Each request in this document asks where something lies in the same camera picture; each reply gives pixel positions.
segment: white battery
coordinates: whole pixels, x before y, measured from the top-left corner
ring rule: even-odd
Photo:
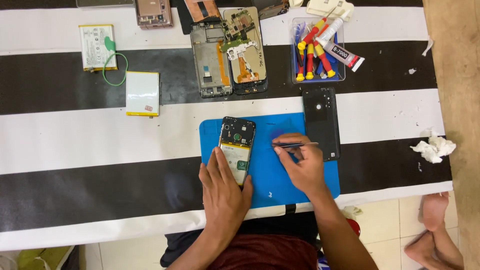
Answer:
[[[105,39],[113,38],[113,25],[79,25],[82,41],[82,62],[85,71],[102,70],[107,58],[115,53],[105,46]],[[113,56],[108,61],[105,70],[117,70],[117,59]]]
[[[160,73],[127,71],[127,115],[158,116]]]

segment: green tab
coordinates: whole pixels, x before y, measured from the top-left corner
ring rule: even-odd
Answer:
[[[239,161],[237,162],[237,170],[246,171],[246,170],[247,170],[247,167],[248,167],[248,162],[247,162],[247,161],[241,161],[241,160],[239,160]]]
[[[115,52],[115,41],[112,41],[110,37],[106,36],[104,39],[105,42],[105,47],[107,47],[107,50],[112,50]]]

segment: table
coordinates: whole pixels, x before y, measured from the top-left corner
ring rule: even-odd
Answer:
[[[2,3],[0,25],[9,27],[0,36],[15,38],[0,43],[0,250],[202,228],[200,122],[301,112],[301,91],[321,86],[337,92],[340,207],[451,190],[449,158],[431,164],[409,148],[426,128],[445,135],[432,54],[421,56],[428,39],[421,1],[353,3],[345,47],[366,60],[345,81],[292,83],[289,24],[310,16],[299,8],[261,21],[268,91],[214,99],[197,92],[190,38],[175,8],[174,28],[144,31],[132,8],[80,10],[64,0],[6,10],[19,7]],[[114,24],[129,70],[160,72],[160,117],[125,116],[124,86],[81,70],[77,26],[98,23]],[[115,82],[123,73],[107,76]],[[311,209],[251,209],[246,218]]]

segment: wooden surface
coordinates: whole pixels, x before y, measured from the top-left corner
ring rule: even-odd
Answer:
[[[480,0],[424,0],[465,269],[480,269]]]

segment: glue tube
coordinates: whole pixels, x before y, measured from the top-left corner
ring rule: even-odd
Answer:
[[[365,58],[355,55],[331,41],[322,40],[320,44],[323,46],[325,52],[347,65],[353,72],[357,71],[363,63],[363,60],[365,60]]]
[[[328,41],[330,40],[333,35],[340,29],[340,27],[343,25],[343,20],[347,17],[347,15],[350,13],[350,10],[346,10],[343,12],[343,14],[339,17],[336,18],[333,23],[329,25],[329,27],[321,34],[319,35],[316,40],[320,42],[320,40],[325,40]]]

